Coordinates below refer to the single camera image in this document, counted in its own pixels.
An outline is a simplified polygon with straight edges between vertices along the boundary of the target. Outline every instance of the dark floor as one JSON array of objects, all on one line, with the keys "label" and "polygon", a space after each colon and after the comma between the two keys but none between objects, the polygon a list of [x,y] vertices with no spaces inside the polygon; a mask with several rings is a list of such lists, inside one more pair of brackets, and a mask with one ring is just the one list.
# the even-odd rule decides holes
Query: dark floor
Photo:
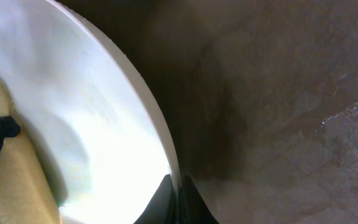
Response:
[{"label": "dark floor", "polygon": [[61,2],[142,74],[221,223],[358,223],[358,0]]}]

